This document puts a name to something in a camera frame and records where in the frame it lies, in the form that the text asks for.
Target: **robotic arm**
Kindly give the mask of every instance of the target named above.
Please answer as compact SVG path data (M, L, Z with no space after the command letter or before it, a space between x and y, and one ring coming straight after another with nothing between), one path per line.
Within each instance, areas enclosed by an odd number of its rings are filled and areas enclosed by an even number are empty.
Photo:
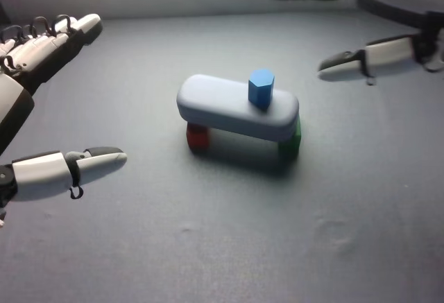
M43 21L45 32L37 34L34 24ZM5 33L17 30L5 39ZM37 88L74 59L85 45L101 33L102 23L92 14L76 20L59 16L51 27L38 17L29 25L30 35L19 26L0 32L0 155L12 141L34 108ZM71 190L71 198L83 195L81 185L121 168L127 155L118 148L96 147L84 152L61 152L25 157L0 166L0 228L5 206L17 200L33 200ZM73 187L79 193L74 195Z
M358 6L380 17L420 29L419 34L386 38L364 49L342 52L324 60L319 76L325 80L397 73L422 66L428 72L444 69L439 35L444 28L444 0L356 0Z

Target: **gray tabletop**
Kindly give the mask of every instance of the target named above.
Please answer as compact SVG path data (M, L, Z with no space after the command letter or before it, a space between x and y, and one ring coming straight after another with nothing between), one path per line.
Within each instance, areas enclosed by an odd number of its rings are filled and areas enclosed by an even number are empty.
M358 13L105 22L35 95L2 163L117 146L118 173L8 205L2 302L442 302L444 80L420 69L326 83L322 58L411 30ZM300 101L290 167L214 131L190 153L176 107L195 73L275 72Z

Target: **blue hexagonal prism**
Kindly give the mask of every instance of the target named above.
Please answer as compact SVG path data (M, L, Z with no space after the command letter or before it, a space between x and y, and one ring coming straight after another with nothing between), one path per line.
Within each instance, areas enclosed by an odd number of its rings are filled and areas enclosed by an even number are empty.
M271 104L275 76L268 69L258 69L251 73L248 81L248 100L261 110Z

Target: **green block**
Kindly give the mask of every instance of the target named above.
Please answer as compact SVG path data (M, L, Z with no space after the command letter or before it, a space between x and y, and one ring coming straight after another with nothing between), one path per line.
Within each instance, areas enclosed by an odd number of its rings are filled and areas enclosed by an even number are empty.
M290 140L278 143L279 155L284 159L295 159L299 153L300 140L302 139L302 133L300 130L300 119L296 124L296 131Z

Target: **blue hexagonal block top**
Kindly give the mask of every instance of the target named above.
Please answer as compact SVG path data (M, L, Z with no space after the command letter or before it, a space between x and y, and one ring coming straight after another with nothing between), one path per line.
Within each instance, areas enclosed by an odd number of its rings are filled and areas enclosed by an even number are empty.
M251 73L248 81L248 100L261 110L266 110L273 97L275 76L268 69L258 69Z

